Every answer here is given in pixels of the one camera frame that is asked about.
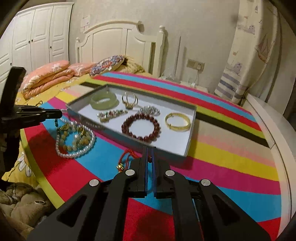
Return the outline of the patterned round cushion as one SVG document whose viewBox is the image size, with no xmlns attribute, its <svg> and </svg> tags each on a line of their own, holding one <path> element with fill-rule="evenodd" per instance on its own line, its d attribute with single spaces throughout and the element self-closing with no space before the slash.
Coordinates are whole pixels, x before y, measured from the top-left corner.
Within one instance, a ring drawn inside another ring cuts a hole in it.
<svg viewBox="0 0 296 241">
<path fill-rule="evenodd" d="M 123 55 L 114 55 L 101 60 L 96 63 L 90 70 L 90 76 L 97 76 L 103 73 L 111 72 L 120 67 L 120 65 L 125 61 Z"/>
</svg>

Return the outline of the sailboat print curtain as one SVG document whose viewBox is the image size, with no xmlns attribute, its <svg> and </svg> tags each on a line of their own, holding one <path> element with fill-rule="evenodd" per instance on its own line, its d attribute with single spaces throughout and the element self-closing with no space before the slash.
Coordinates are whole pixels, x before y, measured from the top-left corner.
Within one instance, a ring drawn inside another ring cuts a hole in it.
<svg viewBox="0 0 296 241">
<path fill-rule="evenodd" d="M 270 1 L 240 1 L 236 31 L 214 93 L 238 104 L 263 75 L 278 33 L 278 10 Z"/>
</svg>

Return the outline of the gold bangle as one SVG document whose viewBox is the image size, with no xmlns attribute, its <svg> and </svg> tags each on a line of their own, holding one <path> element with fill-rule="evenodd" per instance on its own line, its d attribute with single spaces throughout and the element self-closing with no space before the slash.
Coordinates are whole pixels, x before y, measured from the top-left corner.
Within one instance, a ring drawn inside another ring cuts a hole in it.
<svg viewBox="0 0 296 241">
<path fill-rule="evenodd" d="M 170 113 L 165 117 L 168 129 L 176 132 L 184 132 L 191 128 L 191 119 L 183 113 Z"/>
</svg>

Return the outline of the white headboard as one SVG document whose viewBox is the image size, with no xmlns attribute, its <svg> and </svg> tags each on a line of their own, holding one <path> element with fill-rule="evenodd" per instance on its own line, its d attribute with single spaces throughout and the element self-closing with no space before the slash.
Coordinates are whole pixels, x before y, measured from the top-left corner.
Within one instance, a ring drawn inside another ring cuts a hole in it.
<svg viewBox="0 0 296 241">
<path fill-rule="evenodd" d="M 127 55 L 154 78 L 161 76 L 166 29 L 159 26 L 156 35 L 140 32 L 140 21 L 110 20 L 98 23 L 76 39 L 77 63 L 99 62 L 113 55 Z"/>
</svg>

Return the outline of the pink folded quilt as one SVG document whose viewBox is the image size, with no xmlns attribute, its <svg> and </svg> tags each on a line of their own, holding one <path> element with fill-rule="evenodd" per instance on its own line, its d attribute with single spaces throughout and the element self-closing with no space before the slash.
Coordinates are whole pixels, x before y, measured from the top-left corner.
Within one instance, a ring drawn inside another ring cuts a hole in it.
<svg viewBox="0 0 296 241">
<path fill-rule="evenodd" d="M 20 90 L 24 99 L 37 96 L 54 85 L 80 77 L 90 72 L 95 63 L 70 64 L 67 60 L 59 60 L 45 64 L 27 74 Z"/>
</svg>

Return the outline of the wall socket plate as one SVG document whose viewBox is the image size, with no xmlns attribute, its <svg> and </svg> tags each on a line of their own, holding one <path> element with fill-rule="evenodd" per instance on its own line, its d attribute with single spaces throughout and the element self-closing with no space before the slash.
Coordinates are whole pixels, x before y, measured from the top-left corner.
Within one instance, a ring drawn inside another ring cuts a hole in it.
<svg viewBox="0 0 296 241">
<path fill-rule="evenodd" d="M 195 69 L 197 71 L 202 72 L 204 70 L 204 63 L 196 61 L 196 60 L 192 60 L 192 59 L 188 59 L 187 60 L 187 67 L 188 68 L 192 68 Z"/>
</svg>

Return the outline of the white nightstand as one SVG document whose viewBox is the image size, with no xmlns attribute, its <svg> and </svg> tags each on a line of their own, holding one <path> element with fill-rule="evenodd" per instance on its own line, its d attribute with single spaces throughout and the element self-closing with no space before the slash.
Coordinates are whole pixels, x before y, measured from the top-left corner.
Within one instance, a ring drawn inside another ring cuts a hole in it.
<svg viewBox="0 0 296 241">
<path fill-rule="evenodd" d="M 209 90 L 206 87 L 202 87 L 202 86 L 196 84 L 195 82 L 191 83 L 191 82 L 187 82 L 187 81 L 175 81 L 174 79 L 167 77 L 167 76 L 161 76 L 161 77 L 159 77 L 159 80 L 168 81 L 173 84 L 182 85 L 185 87 L 196 89 L 196 90 L 202 91 L 204 93 L 209 93 Z"/>
</svg>

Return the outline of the white wardrobe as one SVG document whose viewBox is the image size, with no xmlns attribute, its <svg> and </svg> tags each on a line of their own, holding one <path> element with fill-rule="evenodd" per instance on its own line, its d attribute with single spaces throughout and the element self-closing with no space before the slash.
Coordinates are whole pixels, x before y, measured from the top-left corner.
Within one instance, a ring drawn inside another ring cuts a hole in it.
<svg viewBox="0 0 296 241">
<path fill-rule="evenodd" d="M 73 2 L 40 4 L 17 12 L 1 37 L 1 88 L 13 66 L 27 73 L 69 59 Z"/>
</svg>

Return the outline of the green jade bangle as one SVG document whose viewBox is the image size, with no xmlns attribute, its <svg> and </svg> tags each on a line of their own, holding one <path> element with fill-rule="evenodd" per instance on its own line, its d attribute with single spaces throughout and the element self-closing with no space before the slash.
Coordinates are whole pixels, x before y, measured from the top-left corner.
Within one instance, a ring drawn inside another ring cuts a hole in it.
<svg viewBox="0 0 296 241">
<path fill-rule="evenodd" d="M 91 107 L 96 110 L 108 110 L 119 105 L 117 96 L 110 91 L 93 94 L 89 103 Z"/>
</svg>

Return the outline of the grey white jewelry tray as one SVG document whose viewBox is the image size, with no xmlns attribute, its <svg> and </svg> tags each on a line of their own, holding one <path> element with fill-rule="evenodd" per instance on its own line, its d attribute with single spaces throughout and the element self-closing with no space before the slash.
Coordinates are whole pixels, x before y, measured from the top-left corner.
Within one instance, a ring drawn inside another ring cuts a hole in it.
<svg viewBox="0 0 296 241">
<path fill-rule="evenodd" d="M 98 116 L 102 111 L 93 109 L 89 102 L 93 94 L 105 91 L 114 93 L 119 101 L 119 105 L 112 110 L 122 110 L 124 113 L 103 123 Z M 126 109 L 122 103 L 121 97 L 125 92 L 138 97 L 138 105 L 132 110 Z M 152 146 L 167 159 L 185 158 L 188 154 L 196 117 L 196 107 L 192 104 L 106 84 L 83 94 L 66 106 L 73 119 L 131 149 L 141 151 L 144 146 Z M 191 128 L 184 132 L 168 129 L 165 117 L 170 113 L 187 115 L 191 119 Z"/>
</svg>

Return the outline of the lamp with round base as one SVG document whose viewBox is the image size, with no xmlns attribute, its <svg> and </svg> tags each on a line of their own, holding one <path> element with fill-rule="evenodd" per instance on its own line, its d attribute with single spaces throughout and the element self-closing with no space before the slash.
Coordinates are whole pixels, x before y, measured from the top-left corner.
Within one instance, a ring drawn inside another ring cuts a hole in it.
<svg viewBox="0 0 296 241">
<path fill-rule="evenodd" d="M 181 46 L 181 38 L 182 37 L 179 36 L 173 71 L 171 74 L 169 74 L 167 77 L 165 77 L 165 80 L 174 81 L 176 78 L 177 65 L 178 65 L 178 60 L 179 60 L 179 52 L 180 52 L 180 46 Z"/>
</svg>

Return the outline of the beige fluffy pillow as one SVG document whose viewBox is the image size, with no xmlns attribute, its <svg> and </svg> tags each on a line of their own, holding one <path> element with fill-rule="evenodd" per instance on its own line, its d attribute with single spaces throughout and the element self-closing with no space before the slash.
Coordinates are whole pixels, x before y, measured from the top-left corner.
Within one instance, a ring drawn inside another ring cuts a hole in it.
<svg viewBox="0 0 296 241">
<path fill-rule="evenodd" d="M 125 56 L 125 60 L 115 71 L 127 74 L 145 73 L 144 68 L 130 56 Z"/>
</svg>

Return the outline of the yellow floral bedsheet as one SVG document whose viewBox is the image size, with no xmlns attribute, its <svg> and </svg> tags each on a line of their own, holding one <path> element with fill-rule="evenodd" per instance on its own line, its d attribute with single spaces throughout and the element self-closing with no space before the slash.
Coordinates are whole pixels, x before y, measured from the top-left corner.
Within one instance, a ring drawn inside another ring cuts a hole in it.
<svg viewBox="0 0 296 241">
<path fill-rule="evenodd" d="M 40 105 L 41 103 L 45 103 L 50 99 L 62 96 L 63 94 L 70 94 L 72 96 L 77 96 L 74 93 L 74 90 L 69 90 L 73 86 L 78 86 L 79 84 L 90 80 L 90 76 L 85 74 L 81 77 L 72 77 L 70 80 L 59 83 L 50 87 L 45 92 L 38 94 L 28 100 L 23 98 L 21 93 L 17 94 L 16 103 L 17 104 L 28 104 L 28 105 Z M 12 182 L 12 183 L 26 183 L 36 188 L 38 186 L 38 182 L 36 177 L 32 173 L 31 167 L 29 165 L 29 161 L 24 154 L 23 146 L 20 145 L 18 156 L 15 159 L 15 163 L 10 171 L 4 173 L 1 178 L 3 181 Z"/>
</svg>

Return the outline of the white window bench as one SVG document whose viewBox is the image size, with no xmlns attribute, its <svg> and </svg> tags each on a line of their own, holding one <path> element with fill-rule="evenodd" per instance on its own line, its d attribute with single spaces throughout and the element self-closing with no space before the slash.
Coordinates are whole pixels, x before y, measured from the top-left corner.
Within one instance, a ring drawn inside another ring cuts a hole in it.
<svg viewBox="0 0 296 241">
<path fill-rule="evenodd" d="M 295 214 L 295 130 L 283 115 L 249 93 L 243 108 L 254 116 L 275 161 L 281 190 L 281 221 L 278 231 L 281 234 Z"/>
</svg>

